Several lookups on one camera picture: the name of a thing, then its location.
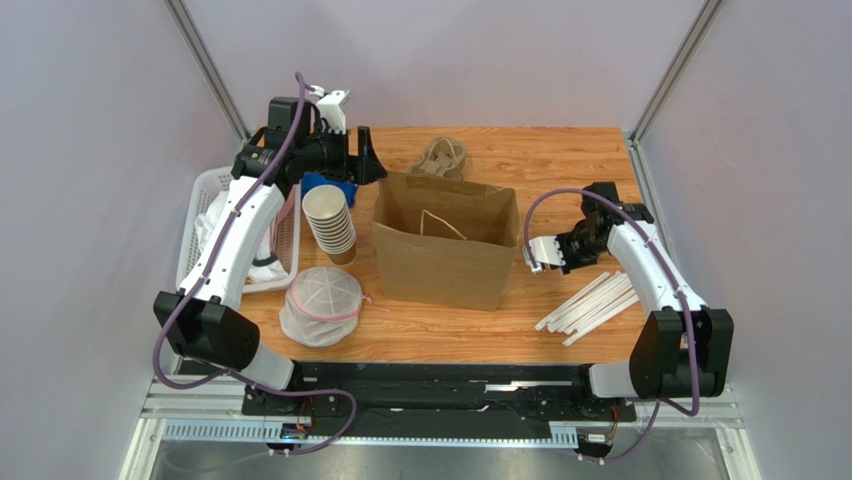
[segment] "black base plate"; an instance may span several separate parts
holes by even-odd
[[[205,366],[185,362],[181,373],[202,373]],[[636,420],[632,406],[616,399],[590,398],[578,366],[465,365],[410,363],[299,362],[289,390],[337,388],[358,401],[358,416],[347,436],[545,439],[549,421]],[[486,385],[534,382],[514,391],[486,391]],[[572,381],[573,385],[564,385]],[[548,385],[561,382],[562,385]],[[312,434],[331,435],[345,423],[351,405],[345,397],[314,397]],[[246,387],[242,413],[294,415],[300,400],[268,395]]]

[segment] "brown paper bag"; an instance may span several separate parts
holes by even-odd
[[[389,172],[373,211],[385,296],[496,310],[519,224],[511,188]]]

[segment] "blue object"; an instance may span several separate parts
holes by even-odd
[[[307,173],[304,177],[302,177],[302,198],[305,198],[305,194],[310,192],[312,188],[319,187],[320,185],[334,185],[335,187],[343,190],[343,194],[346,195],[346,203],[349,204],[349,208],[355,206],[355,193],[358,192],[358,185],[334,182],[318,173]]]

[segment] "metal frame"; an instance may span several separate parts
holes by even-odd
[[[660,85],[657,86],[657,90],[651,96],[648,106],[645,107],[645,111],[642,112],[636,128],[633,129],[633,133],[630,135],[630,140],[634,144],[641,144],[645,140],[648,131],[651,129],[651,125],[654,124],[654,120],[656,120],[657,115],[660,113],[674,86],[686,69],[687,64],[689,64],[692,56],[698,50],[701,40],[704,39],[704,36],[710,29],[710,25],[716,18],[719,7],[723,3],[724,0],[705,0],[704,5],[701,6],[698,16],[692,22],[689,32],[680,44],[680,48],[678,48],[671,64],[669,64],[669,68],[666,70],[665,75],[663,75]]]
[[[678,79],[693,57],[701,40],[707,33],[724,0],[706,0],[684,38],[677,54],[659,86],[651,97],[636,128],[625,132],[630,161],[636,173],[642,199],[657,218],[661,237],[668,251],[673,251],[668,241],[666,223],[662,218],[652,179],[647,170],[642,152],[642,142],[671,94]],[[210,57],[204,42],[192,21],[183,0],[164,0],[181,30],[193,55],[202,69],[211,91],[235,134],[245,140],[249,131],[239,114],[233,98]],[[176,376],[180,381],[191,380],[189,375]],[[154,381],[140,415],[133,442],[128,450],[122,479],[147,479],[157,460],[157,451],[162,440],[206,440],[206,441],[249,441],[266,442],[271,432],[277,431],[282,423],[295,424],[300,419],[293,416],[246,417],[241,414],[243,384],[219,378],[191,392],[176,391]],[[641,428],[650,415],[649,404],[637,404],[639,419],[632,426]],[[550,422],[554,437],[536,441],[470,441],[469,439],[424,439],[424,438],[348,438],[342,443],[359,445],[411,445],[411,446],[490,446],[527,448],[571,448],[576,442],[576,429],[600,426],[599,422]],[[728,473],[733,479],[760,478],[754,455],[748,442],[745,426],[740,417],[730,386],[717,398],[702,399],[702,414],[685,417],[668,406],[663,406],[657,417],[656,426],[664,428],[712,428],[716,431]],[[323,438],[311,439],[321,441]]]
[[[189,14],[186,4],[183,0],[163,0],[163,2],[168,7],[169,12],[171,12],[172,18],[174,18],[175,24],[181,34],[183,34],[183,38],[186,40],[189,49],[192,51],[192,55],[198,62],[204,78],[207,79],[207,84],[210,85],[210,91],[216,97],[216,101],[219,102],[219,107],[222,109],[225,119],[231,125],[231,129],[234,130],[234,134],[241,141],[248,141],[251,133],[243,117],[240,115],[237,104],[234,102],[231,94],[228,93],[225,82],[222,80],[219,70],[216,69],[213,58],[210,56],[210,52],[207,51],[207,47],[201,39],[201,34],[198,32],[198,28],[195,26],[195,22],[192,20],[192,15]]]
[[[176,381],[201,378],[175,375]],[[229,377],[216,378],[191,391],[172,390],[154,381],[142,408],[136,433],[122,469],[122,480],[147,479],[157,461],[162,441],[227,441],[298,443],[281,439],[282,424],[308,423],[295,416],[245,416],[241,413],[245,385]],[[662,406],[655,428],[713,429],[718,437],[728,473],[732,479],[760,478],[754,455],[748,443],[745,426],[729,385],[719,397],[702,399],[701,415],[683,416],[669,406]],[[644,428],[650,417],[651,404],[637,404],[637,421],[630,428]],[[338,441],[345,445],[444,446],[491,448],[571,449],[577,445],[577,429],[601,427],[606,422],[550,422],[552,438],[545,440],[473,440],[434,438],[348,437]],[[324,440],[316,437],[307,444]]]

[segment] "mesh cover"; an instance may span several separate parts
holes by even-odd
[[[296,276],[285,295],[281,329],[308,347],[326,347],[342,340],[358,325],[361,285],[334,267],[315,267]]]

